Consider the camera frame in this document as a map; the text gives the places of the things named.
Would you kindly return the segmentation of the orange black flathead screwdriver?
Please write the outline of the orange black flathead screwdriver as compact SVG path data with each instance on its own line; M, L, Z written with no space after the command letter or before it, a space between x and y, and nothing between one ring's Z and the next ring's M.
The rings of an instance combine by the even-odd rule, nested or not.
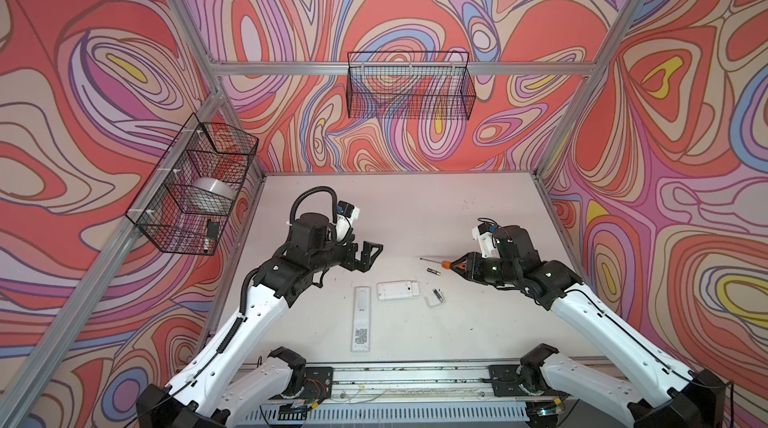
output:
M436 259L426 258L426 257L420 257L420 260L428 262L428 263L439 265L441 268L446 269L446 270L449 270L451 268L451 264L452 264L452 262L448 261L448 260L436 260Z

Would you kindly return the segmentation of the white air conditioner remote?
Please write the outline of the white air conditioner remote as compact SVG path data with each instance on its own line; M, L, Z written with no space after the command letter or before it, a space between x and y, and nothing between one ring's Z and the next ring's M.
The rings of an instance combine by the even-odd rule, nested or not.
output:
M414 299L420 296L419 282L415 280L388 281L377 284L377 299L379 301Z

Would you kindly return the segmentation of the white battery cover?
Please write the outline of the white battery cover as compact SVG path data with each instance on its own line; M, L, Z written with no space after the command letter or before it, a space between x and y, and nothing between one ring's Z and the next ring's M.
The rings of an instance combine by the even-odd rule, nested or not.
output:
M441 306L441 305L443 305L443 304L445 303L445 302L444 302L444 303L440 304L440 303L438 302L438 300L435 298L435 295L433 294L433 290L432 290L432 291L429 291L429 292L428 292L428 293L427 293L427 294L424 296L424 299L425 299L425 302L426 302L426 304L427 304L427 306L428 306L429 308L436 308L436 307L438 307L438 306Z

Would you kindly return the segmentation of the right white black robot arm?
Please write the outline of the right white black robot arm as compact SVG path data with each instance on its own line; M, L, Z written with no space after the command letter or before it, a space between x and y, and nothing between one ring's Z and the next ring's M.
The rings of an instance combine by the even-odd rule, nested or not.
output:
M521 358L513 374L491 369L495 390L574 395L626 427L722 426L728 385L641 335L571 268L542 260L526 229L482 218L472 236L479 251L446 262L444 268L469 282L522 293L576 329L623 375L608 376L541 343Z

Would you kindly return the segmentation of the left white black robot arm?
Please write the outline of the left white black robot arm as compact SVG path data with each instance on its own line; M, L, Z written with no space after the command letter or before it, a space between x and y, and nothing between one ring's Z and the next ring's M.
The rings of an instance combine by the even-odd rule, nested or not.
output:
M271 399L307 413L329 398L329 382L307 369L304 357L278 347L245 376L238 372L269 329L327 271L367 272L383 246L356 243L356 205L329 186L316 186L293 202L286 240L245 276L234 313L193 360L163 387L138 396L138 427L235 427Z

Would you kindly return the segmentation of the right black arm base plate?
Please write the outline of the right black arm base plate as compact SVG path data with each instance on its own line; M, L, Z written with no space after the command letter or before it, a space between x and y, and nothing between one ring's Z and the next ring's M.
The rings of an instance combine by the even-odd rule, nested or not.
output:
M571 397L566 392L552 388L540 370L529 365L495 364L488 367L488 372L485 381L491 384L496 397Z

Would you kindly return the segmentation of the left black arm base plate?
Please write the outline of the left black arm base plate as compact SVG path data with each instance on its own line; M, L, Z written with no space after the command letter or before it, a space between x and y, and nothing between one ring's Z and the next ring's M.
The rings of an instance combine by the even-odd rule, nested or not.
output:
M304 371L305 377L301 388L292 395L277 394L269 398L270 402L291 401L307 403L308 400L320 402L330 398L333 390L334 369L331 366L309 366Z

